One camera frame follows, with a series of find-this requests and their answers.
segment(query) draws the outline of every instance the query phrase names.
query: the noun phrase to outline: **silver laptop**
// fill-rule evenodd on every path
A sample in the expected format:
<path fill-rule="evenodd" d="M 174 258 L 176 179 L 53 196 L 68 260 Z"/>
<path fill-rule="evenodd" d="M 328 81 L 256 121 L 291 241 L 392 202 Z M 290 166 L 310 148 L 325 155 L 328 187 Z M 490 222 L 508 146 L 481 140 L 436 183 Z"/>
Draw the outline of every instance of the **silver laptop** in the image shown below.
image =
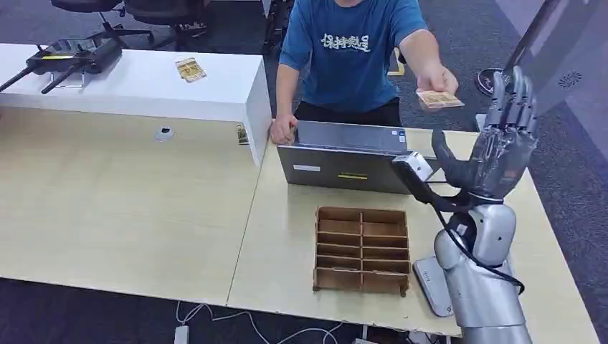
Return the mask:
<path fill-rule="evenodd" d="M 301 120 L 294 142 L 277 149 L 288 183 L 409 194 L 391 167 L 411 153 L 403 128 Z"/>

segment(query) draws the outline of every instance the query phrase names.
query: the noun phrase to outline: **person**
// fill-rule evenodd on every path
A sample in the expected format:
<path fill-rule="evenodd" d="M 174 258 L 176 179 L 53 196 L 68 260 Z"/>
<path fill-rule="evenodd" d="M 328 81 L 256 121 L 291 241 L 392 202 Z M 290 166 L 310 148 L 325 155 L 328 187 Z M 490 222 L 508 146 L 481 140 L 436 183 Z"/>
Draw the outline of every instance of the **person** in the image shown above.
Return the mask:
<path fill-rule="evenodd" d="M 386 76 L 395 47 L 419 89 L 456 92 L 458 82 L 442 65 L 417 0 L 295 0 L 279 59 L 271 140 L 291 141 L 298 120 L 402 126 L 396 88 Z"/>

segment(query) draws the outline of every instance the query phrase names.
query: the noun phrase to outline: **banknote on table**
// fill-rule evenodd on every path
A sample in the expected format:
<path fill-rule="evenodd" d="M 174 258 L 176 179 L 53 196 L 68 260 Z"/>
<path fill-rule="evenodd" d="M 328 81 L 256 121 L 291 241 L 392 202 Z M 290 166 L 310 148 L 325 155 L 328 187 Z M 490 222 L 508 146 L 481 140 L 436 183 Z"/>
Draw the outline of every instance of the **banknote on table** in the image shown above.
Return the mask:
<path fill-rule="evenodd" d="M 448 92 L 416 91 L 416 94 L 418 94 L 420 100 L 429 109 L 455 108 L 465 105 Z"/>
<path fill-rule="evenodd" d="M 175 65 L 177 66 L 177 70 L 181 78 L 187 82 L 194 82 L 207 76 L 205 71 L 192 57 L 176 61 Z"/>
<path fill-rule="evenodd" d="M 245 130 L 245 126 L 239 123 L 237 124 L 237 138 L 239 140 L 240 145 L 248 145 L 249 139 L 247 138 L 247 131 Z"/>

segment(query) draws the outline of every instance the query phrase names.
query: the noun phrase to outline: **blue t-shirt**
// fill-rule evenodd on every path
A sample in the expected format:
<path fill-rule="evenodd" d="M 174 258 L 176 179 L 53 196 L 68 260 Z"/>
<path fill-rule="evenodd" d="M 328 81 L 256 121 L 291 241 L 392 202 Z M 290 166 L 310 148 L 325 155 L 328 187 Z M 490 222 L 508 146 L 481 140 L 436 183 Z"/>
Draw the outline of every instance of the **blue t-shirt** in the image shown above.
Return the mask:
<path fill-rule="evenodd" d="M 417 0 L 295 0 L 280 63 L 302 70 L 303 100 L 337 111 L 364 112 L 396 97 L 387 79 L 390 56 L 407 35 L 426 29 Z"/>

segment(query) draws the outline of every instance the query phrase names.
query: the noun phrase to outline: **robotic arm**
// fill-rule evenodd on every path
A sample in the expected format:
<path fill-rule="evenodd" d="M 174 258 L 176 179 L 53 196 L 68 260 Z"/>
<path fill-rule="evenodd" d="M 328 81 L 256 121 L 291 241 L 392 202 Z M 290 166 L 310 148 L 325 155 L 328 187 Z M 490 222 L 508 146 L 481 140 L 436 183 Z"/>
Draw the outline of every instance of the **robotic arm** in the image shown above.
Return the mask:
<path fill-rule="evenodd" d="M 503 203 L 536 148 L 536 99 L 531 81 L 513 68 L 508 89 L 494 75 L 492 105 L 468 161 L 459 161 L 442 131 L 432 147 L 456 196 L 440 196 L 425 183 L 427 162 L 420 154 L 398 156 L 393 167 L 416 200 L 433 206 L 444 229 L 434 251 L 444 270 L 457 324 L 468 344 L 532 343 L 508 259 L 516 229 L 515 212 Z M 446 222 L 442 212 L 453 213 Z"/>

